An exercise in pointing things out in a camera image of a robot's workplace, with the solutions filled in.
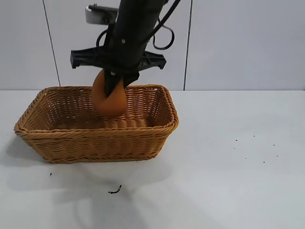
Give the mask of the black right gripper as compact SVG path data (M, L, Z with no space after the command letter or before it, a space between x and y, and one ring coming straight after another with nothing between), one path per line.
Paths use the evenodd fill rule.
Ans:
M72 50L70 55L73 69L80 66L103 68L106 97L114 91L124 92L124 87L139 79L140 71L152 67L163 69L166 65L162 54L148 52L144 44L139 45L117 36L114 26L112 23L100 33L94 47Z

